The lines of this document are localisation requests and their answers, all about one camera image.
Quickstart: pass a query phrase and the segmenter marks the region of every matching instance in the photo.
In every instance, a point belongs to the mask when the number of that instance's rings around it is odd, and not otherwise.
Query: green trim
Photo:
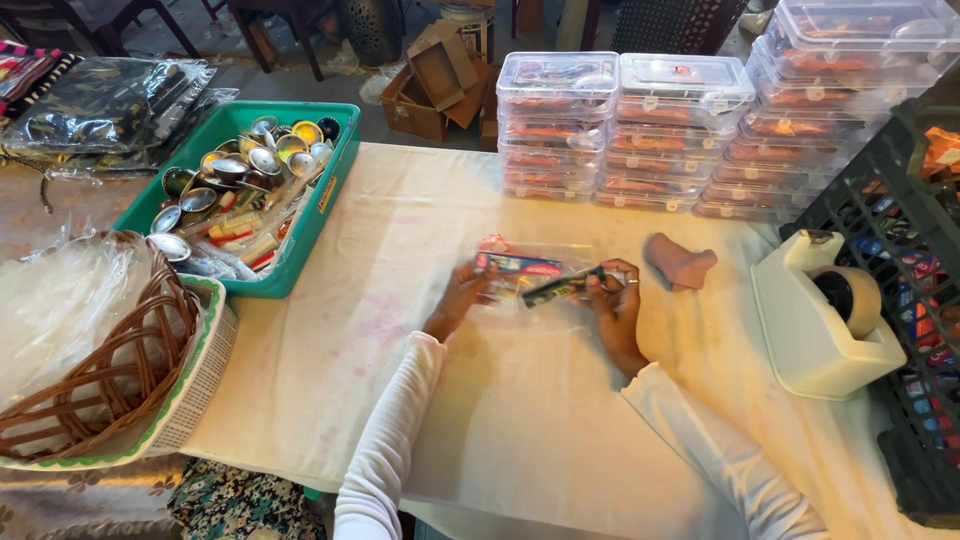
[[[204,319],[204,332],[197,339],[197,346],[194,348],[193,355],[186,360],[186,363],[183,364],[183,369],[180,370],[180,376],[177,377],[177,382],[174,383],[173,388],[170,389],[170,393],[167,394],[167,399],[163,401],[163,405],[160,406],[159,411],[156,414],[156,418],[152,425],[143,433],[143,436],[140,437],[139,442],[137,442],[133,448],[122,452],[120,454],[110,454],[110,455],[100,455],[100,456],[81,456],[81,457],[64,457],[60,459],[47,459],[45,461],[39,461],[35,463],[35,466],[39,467],[73,467],[75,465],[94,465],[96,463],[112,463],[118,459],[124,457],[130,457],[132,455],[140,452],[140,449],[146,444],[154,435],[156,431],[156,425],[163,420],[167,414],[170,412],[170,405],[175,398],[183,391],[183,386],[187,378],[193,374],[193,370],[197,367],[197,360],[200,359],[200,354],[204,351],[204,346],[206,345],[206,340],[210,336],[210,326],[213,323],[213,319],[218,315],[217,306],[220,305],[221,297],[224,294],[223,286],[218,286],[216,282],[202,277],[194,276],[184,276],[180,275],[180,280],[184,284],[193,284],[202,286],[203,288],[212,289],[213,294],[210,299],[210,307],[207,309],[206,317]],[[20,461],[10,459],[8,457],[0,457],[0,465],[7,464],[19,464]]]

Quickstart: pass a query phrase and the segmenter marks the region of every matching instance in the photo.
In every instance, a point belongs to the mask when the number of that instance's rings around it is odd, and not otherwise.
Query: table
[[[293,293],[232,299],[240,329],[228,369],[183,451],[336,491],[404,337],[455,260],[501,233],[639,263],[641,349],[763,444],[835,538],[960,538],[897,513],[874,442],[883,416],[865,391],[828,403],[777,384],[749,278],[776,245],[772,226],[506,198],[498,179],[493,154],[361,145]],[[717,253],[705,290],[670,293],[642,264],[655,232]],[[626,381],[593,338],[467,324],[451,354],[404,492],[424,521],[470,539],[506,527],[746,538],[732,508],[617,395]],[[465,525],[475,516],[504,528]]]

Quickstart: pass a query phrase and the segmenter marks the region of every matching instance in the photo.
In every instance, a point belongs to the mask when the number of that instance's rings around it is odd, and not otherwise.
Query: wicker basket
[[[116,234],[127,241],[140,237],[131,232]],[[196,330],[200,306],[196,296],[180,282],[163,252],[151,242],[147,245],[153,256],[152,276],[140,293],[136,308],[117,323],[104,343],[62,381],[0,413],[0,455],[33,462],[82,454],[151,413],[166,397],[183,366],[187,344]],[[172,325],[176,321],[168,318],[170,310],[182,321],[183,336],[174,336]],[[151,313],[153,324],[147,322]],[[167,362],[162,369],[149,365],[148,341],[154,341],[165,353]],[[131,377],[139,381],[139,392],[124,395],[117,379]],[[90,384],[96,384],[99,396],[74,401],[74,390]],[[107,412],[108,422],[85,422],[78,416],[78,410],[95,406]],[[4,437],[11,428],[29,426],[49,418],[56,419],[58,425]],[[61,434],[71,442],[55,452],[20,455],[12,450],[20,444]]]

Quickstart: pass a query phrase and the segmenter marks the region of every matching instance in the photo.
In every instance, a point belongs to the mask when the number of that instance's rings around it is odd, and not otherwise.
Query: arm
[[[677,454],[747,520],[755,540],[829,540],[806,497],[763,449],[671,380],[654,363],[621,391]]]
[[[496,278],[492,264],[477,275],[469,264],[453,270],[446,291],[423,331],[410,343],[396,373],[360,434],[334,510],[334,540],[400,540],[396,516],[400,489],[410,473],[410,453],[446,358],[443,342]]]
[[[709,479],[747,521],[755,540],[829,540],[817,511],[774,468],[763,449],[680,388],[640,352],[639,269],[621,259],[601,263],[623,272],[587,282],[597,335],[613,364],[633,382],[622,391],[648,424],[687,463]]]
[[[335,540],[399,540],[400,488],[410,472],[423,413],[433,396],[446,346],[421,331],[410,335],[403,360],[360,435],[337,498]]]

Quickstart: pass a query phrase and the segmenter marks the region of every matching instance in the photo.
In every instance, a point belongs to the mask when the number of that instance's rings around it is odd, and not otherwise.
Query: green plastic tray
[[[163,172],[170,167],[196,170],[204,154],[225,140],[236,138],[239,132],[250,127],[254,119],[265,114],[276,116],[281,125],[291,125],[298,120],[316,122],[324,116],[332,116],[342,128],[330,165],[317,182],[317,188],[310,196],[310,202],[297,221],[297,226],[289,232],[291,237],[288,241],[294,244],[276,262],[273,273],[259,282],[222,280],[227,293],[237,296],[284,298],[290,294],[356,159],[360,146],[360,130],[357,129],[360,109],[354,105],[299,101],[234,101],[222,105],[163,164],[160,172],[113,224],[113,228],[148,234],[160,203],[168,199],[160,184]]]

